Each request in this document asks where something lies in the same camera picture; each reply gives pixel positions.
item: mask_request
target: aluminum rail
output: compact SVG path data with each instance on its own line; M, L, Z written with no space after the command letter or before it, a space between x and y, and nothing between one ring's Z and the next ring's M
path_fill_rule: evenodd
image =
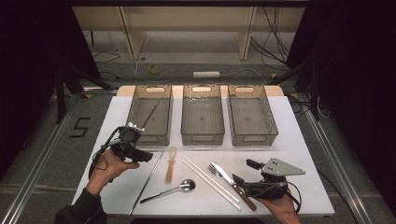
M2 220L2 224L17 223L24 206L26 205L27 201L30 198L30 195L32 194L33 189L35 188L35 184L37 183L39 177L44 171L50 155L52 154L53 149L55 149L58 143L58 140L64 130L64 126L70 118L71 111L77 104L79 97L80 95L72 95L72 97L70 98L64 118L61 120L61 122L59 122L59 124L56 124L54 130L49 137L49 140L47 141L40 155L38 156L38 159L35 162L32 171L26 177L26 180L21 186L17 196L14 198L13 202L9 206L6 215Z
M317 139L319 140L321 148L323 149L323 152L325 153L325 156L332 167L335 177L337 178L337 181L344 192L356 219L359 223L373 223L372 219L367 213L367 209L365 208L359 193L356 191L345 168L338 159L334 148L332 147L332 144L330 143L329 138L323 130L320 122L316 121L311 111L307 111L305 114L313 131L315 132L315 135L317 136Z

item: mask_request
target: gray floor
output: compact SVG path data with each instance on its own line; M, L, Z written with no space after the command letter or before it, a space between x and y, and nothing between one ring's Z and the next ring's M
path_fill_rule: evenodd
M113 32L95 32L94 34L95 46L91 47L93 54L107 51L120 55L118 59L110 63L97 64L101 72L106 72L102 73L103 80L113 86L160 83L158 82L160 80L168 80L166 82L168 84L180 84L185 82L186 78L192 78L193 71L216 70L220 71L221 74L231 74L241 69L254 68L267 81L271 80L271 74L276 73L278 76L282 76L285 73L285 71L264 66L261 55L255 52L254 49L249 50L246 61L240 61L234 36L229 33L152 33L148 35L145 46L142 49L141 57L137 63L129 59L121 34ZM261 41L263 41L264 36L265 34L256 34L256 38ZM284 34L282 37L289 47L292 41L292 34ZM89 33L87 33L87 41L90 42ZM268 48L272 52L277 51L274 42L270 43ZM97 62L106 62L114 57L114 55L103 53L99 57L96 56L95 60ZM265 62L282 67L274 60L267 60ZM152 63L163 65L164 70L160 74L160 77L154 77L147 72L148 65ZM119 76L120 79L114 78L108 72ZM245 70L237 75L227 78L223 77L214 81L218 83L246 84L263 82L253 70ZM293 82L294 80L291 79L282 83L281 87L283 91L292 91ZM86 88L96 88L88 81L81 80L81 83ZM62 134L59 136L54 151L49 155L49 160L39 175L35 189L24 205L18 223L53 223L54 214L65 205L71 203L82 172L85 169L87 161L90 159L89 156L92 152L92 147L113 95L115 95L115 92L103 93L102 91L89 91L87 95L66 98L68 106L74 102L76 104L65 122ZM292 106L296 111L299 109L299 106L296 104L292 104ZM340 189L340 183L324 153L317 134L312 128L312 124L307 116L308 113L304 111L296 113L304 140L317 168ZM78 118L90 118L80 123L81 126L89 127L89 129L83 138L70 138L72 134L81 134L81 130L74 130ZM52 130L57 128L55 125L56 119L56 99L50 99L42 118L35 127L34 134L29 138L26 149L20 152L18 158L13 162L0 184L0 217L6 214L8 207L13 202L19 189L25 183L33 167L35 167L35 162L40 157L40 153L46 148ZM374 184L364 172L359 160L353 156L337 122L332 117L329 117L328 119L322 118L319 123L329 137L330 144L340 159L342 166L347 170L351 183L362 199L372 223L396 223L394 215L389 211ZM326 179L322 178L322 182L334 206L335 214L330 217L301 217L302 222L354 223L354 219L340 195ZM131 219L129 217L110 216L108 223L129 223L130 221ZM257 219L134 220L134 223L151 222L261 223ZM276 223L271 217L267 217L264 222Z

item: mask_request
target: camera mount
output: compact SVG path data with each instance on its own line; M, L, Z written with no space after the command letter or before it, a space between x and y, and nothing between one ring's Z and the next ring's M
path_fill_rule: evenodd
M300 210L301 195L300 202L298 202L291 194L288 193L288 184L291 183L287 181L286 175L304 175L304 170L276 158L272 158L266 164L247 160L247 166L256 170L261 169L261 175L263 177L263 181L248 183L241 177L233 174L233 180L236 185L241 187L248 197L272 201L281 199L285 194L287 194L295 203L298 204L297 212Z

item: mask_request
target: hand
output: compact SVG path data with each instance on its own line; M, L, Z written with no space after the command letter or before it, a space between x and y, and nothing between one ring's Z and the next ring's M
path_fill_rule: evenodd
M280 223L300 223L294 210L293 200L288 195L285 194L281 199L273 201L260 198L256 198L256 200L263 203Z
M111 149L105 150L98 162L87 184L86 190L92 195L99 195L108 181L116 178L124 171L139 167L137 162L122 161Z

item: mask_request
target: butter knife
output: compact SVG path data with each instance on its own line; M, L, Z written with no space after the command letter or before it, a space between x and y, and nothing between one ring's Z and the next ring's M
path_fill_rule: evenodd
M244 191L242 191L236 184L235 182L227 175L227 173L225 173L225 171L219 166L217 165L215 162L211 161L210 162L215 168L216 170L218 170L218 172L224 177L224 179L233 187L233 189L239 194L239 196L241 196L241 198L244 200L244 202L247 204L247 206L249 206L249 208L252 211L255 211L257 209L256 204L254 204L249 198L248 196L244 193Z

